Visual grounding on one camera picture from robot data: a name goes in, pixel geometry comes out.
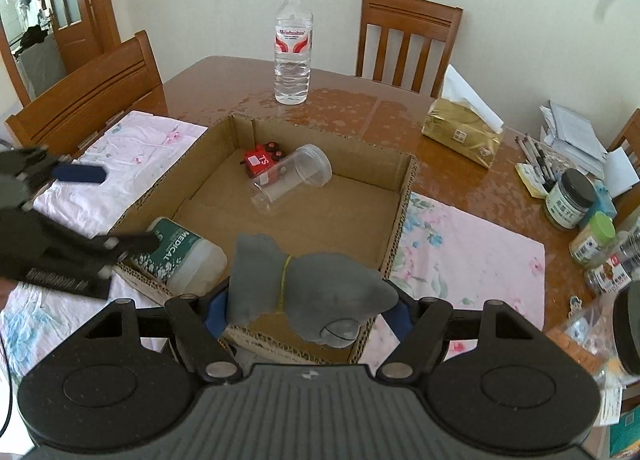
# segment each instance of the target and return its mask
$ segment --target gold tissue package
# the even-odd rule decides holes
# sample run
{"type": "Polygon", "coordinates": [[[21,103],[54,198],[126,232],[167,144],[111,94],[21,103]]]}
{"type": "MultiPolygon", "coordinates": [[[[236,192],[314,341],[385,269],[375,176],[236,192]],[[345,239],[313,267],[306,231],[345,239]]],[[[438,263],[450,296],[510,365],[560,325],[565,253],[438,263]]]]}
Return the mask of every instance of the gold tissue package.
{"type": "Polygon", "coordinates": [[[422,134],[489,169],[504,130],[494,133],[472,110],[440,98],[431,105],[422,134]]]}

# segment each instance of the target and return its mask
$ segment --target wooden chair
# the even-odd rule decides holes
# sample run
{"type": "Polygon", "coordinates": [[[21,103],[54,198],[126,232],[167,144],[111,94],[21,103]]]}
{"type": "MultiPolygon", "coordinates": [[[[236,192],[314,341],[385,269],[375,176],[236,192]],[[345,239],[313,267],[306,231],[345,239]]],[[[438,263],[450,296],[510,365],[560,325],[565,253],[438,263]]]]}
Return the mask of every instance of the wooden chair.
{"type": "Polygon", "coordinates": [[[411,86],[411,90],[414,92],[420,92],[422,87],[431,41],[435,39],[444,43],[440,64],[431,88],[431,97],[436,98],[442,87],[444,72],[449,64],[461,18],[461,8],[427,2],[426,0],[362,0],[360,41],[358,43],[358,61],[356,63],[357,77],[362,77],[368,24],[382,27],[376,65],[373,70],[374,81],[382,80],[389,29],[402,31],[402,43],[393,78],[394,86],[400,86],[402,83],[411,34],[417,34],[422,36],[424,40],[422,41],[418,65],[415,69],[414,82],[411,86]]]}
{"type": "Polygon", "coordinates": [[[23,146],[82,153],[135,101],[162,84],[143,30],[71,73],[6,124],[23,146]]]}
{"type": "MultiPolygon", "coordinates": [[[[609,151],[624,145],[625,153],[631,159],[636,172],[640,169],[640,108],[638,108],[622,129],[620,134],[609,146],[609,151]]],[[[615,225],[618,227],[625,219],[640,206],[640,183],[633,186],[613,201],[618,210],[615,225]]]]}

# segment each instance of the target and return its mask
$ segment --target bottle label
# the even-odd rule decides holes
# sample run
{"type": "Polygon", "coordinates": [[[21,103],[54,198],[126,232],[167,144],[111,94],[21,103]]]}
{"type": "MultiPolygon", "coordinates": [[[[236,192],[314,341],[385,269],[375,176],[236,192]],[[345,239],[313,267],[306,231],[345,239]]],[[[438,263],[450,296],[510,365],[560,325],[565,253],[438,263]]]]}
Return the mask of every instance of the bottle label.
{"type": "Polygon", "coordinates": [[[564,198],[558,184],[546,196],[545,202],[546,208],[554,220],[565,229],[574,228],[584,216],[584,212],[578,211],[564,198]]]}
{"type": "Polygon", "coordinates": [[[593,236],[589,236],[580,247],[575,249],[574,258],[579,262],[586,263],[593,256],[602,250],[593,236]]]}
{"type": "Polygon", "coordinates": [[[201,238],[166,218],[158,220],[153,232],[160,238],[160,246],[154,252],[140,254],[133,262],[167,284],[191,247],[201,238]]]}
{"type": "Polygon", "coordinates": [[[631,277],[614,254],[593,271],[598,286],[603,292],[618,292],[631,283],[631,277]]]}
{"type": "Polygon", "coordinates": [[[312,29],[308,26],[277,26],[276,52],[304,54],[311,50],[312,29]]]}

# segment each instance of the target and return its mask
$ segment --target bottle with green cap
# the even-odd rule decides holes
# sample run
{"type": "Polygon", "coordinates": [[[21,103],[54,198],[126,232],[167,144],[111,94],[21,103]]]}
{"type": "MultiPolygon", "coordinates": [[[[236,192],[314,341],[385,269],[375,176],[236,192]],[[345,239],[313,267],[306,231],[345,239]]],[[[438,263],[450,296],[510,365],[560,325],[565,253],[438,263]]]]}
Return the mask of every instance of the bottle with green cap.
{"type": "Polygon", "coordinates": [[[569,252],[576,262],[587,265],[615,237],[616,230],[611,218],[602,211],[597,211],[569,244],[569,252]]]}

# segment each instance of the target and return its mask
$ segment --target wooden table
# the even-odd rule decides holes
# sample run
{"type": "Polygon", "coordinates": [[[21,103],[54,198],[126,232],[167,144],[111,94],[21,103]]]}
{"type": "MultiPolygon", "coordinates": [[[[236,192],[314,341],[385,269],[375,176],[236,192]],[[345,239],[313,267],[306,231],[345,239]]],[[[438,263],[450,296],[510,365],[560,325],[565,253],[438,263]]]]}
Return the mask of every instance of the wooden table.
{"type": "Polygon", "coordinates": [[[552,227],[542,201],[533,199],[520,181],[514,165],[524,158],[514,141],[517,132],[507,128],[494,165],[486,170],[420,134],[431,101],[402,88],[313,70],[305,103],[283,106],[273,97],[272,62],[209,57],[156,88],[133,109],[203,126],[233,113],[279,117],[413,153],[420,166],[414,191],[544,244],[545,329],[558,324],[567,316],[570,296],[592,299],[582,269],[568,253],[577,231],[552,227]]]}

